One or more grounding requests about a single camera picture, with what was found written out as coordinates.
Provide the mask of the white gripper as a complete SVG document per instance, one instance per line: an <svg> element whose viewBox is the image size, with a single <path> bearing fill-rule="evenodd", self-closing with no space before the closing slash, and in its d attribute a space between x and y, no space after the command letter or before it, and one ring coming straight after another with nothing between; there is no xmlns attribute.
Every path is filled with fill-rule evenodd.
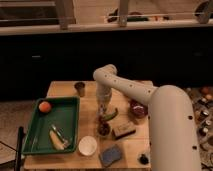
<svg viewBox="0 0 213 171"><path fill-rule="evenodd" d="M107 111L108 105L112 97L112 91L103 88L98 88L96 91L96 98L98 104L98 114L104 115Z"/></svg>

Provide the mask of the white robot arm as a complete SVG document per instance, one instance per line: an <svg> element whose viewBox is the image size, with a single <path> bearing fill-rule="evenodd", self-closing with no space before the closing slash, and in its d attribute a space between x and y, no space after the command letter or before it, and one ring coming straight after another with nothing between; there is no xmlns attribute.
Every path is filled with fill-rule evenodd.
<svg viewBox="0 0 213 171"><path fill-rule="evenodd" d="M93 79L97 99L110 99L114 88L148 107L152 171L202 171L192 102L181 88L119 77L112 64L96 69Z"/></svg>

